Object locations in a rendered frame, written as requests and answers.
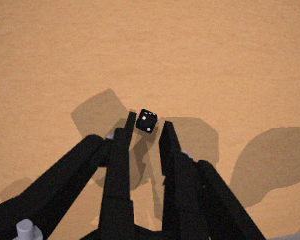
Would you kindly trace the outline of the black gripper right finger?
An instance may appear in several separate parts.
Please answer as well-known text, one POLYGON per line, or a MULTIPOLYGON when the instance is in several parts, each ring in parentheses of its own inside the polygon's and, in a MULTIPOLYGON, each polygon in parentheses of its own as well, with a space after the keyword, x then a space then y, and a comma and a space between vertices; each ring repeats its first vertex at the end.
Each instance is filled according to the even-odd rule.
POLYGON ((176 240, 266 240, 213 165, 181 151, 170 121, 159 152, 165 176, 162 230, 176 231, 176 240))

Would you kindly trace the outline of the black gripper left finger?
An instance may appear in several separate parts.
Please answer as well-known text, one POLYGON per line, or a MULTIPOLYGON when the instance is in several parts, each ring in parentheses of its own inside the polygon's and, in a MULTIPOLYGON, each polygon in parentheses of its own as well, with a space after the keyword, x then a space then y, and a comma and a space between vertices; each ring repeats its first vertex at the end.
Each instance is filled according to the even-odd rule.
POLYGON ((47 240, 98 167, 107 167, 99 240, 135 240, 129 147, 136 115, 130 111, 125 127, 105 140, 87 135, 20 195, 1 203, 0 240, 47 240))

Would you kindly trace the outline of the black die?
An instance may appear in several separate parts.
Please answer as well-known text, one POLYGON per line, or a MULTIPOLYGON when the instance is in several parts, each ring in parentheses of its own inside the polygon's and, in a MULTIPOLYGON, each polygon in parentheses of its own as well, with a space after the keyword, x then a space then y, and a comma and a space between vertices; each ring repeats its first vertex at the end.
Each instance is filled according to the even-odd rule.
POLYGON ((157 114, 152 113, 148 110, 142 109, 141 113, 136 121, 136 128, 145 131, 147 133, 152 133, 156 123, 157 114))

